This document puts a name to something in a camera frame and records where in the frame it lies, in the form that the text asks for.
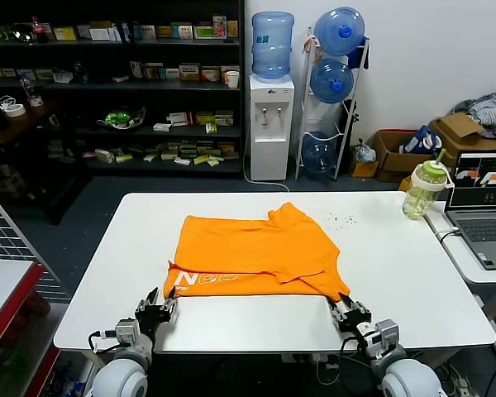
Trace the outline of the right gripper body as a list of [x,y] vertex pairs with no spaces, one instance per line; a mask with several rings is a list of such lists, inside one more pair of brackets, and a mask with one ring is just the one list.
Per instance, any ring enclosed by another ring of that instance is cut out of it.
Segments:
[[339,306],[337,307],[340,318],[334,322],[340,331],[357,331],[359,324],[371,322],[370,310],[360,302],[355,302],[355,309],[347,309],[346,311]]

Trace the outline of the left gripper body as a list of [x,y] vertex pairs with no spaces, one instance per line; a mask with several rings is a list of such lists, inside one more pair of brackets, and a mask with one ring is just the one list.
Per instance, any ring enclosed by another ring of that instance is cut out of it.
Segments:
[[142,300],[138,304],[135,317],[141,333],[156,333],[162,323],[169,323],[174,315],[177,300],[167,299],[162,304],[151,304],[148,300]]

